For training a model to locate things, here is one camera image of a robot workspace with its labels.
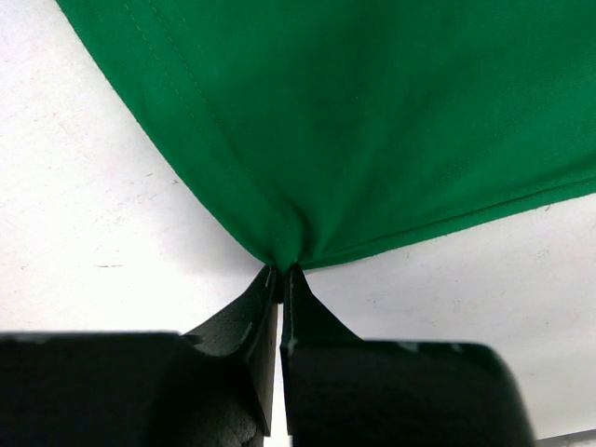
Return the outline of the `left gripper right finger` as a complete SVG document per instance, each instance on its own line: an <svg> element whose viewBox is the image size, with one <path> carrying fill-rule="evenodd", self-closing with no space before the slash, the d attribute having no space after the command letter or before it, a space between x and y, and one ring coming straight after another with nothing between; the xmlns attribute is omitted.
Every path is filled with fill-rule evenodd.
<svg viewBox="0 0 596 447"><path fill-rule="evenodd" d="M488 346L364 340L310 290L284 278L280 344L295 446L530 446L505 362Z"/></svg>

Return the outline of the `green t-shirt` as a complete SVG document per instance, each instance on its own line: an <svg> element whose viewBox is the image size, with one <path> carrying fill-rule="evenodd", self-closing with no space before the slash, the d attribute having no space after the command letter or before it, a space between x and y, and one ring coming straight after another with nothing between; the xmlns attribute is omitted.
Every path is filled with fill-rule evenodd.
<svg viewBox="0 0 596 447"><path fill-rule="evenodd" d="M63 1L250 254L343 264L595 190L591 1Z"/></svg>

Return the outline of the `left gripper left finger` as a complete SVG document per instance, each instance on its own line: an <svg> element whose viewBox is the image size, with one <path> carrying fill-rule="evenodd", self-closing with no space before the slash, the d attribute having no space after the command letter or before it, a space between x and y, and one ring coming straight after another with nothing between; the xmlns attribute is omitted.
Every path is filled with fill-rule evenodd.
<svg viewBox="0 0 596 447"><path fill-rule="evenodd" d="M5 332L5 446L260 446L270 434L278 271L186 333Z"/></svg>

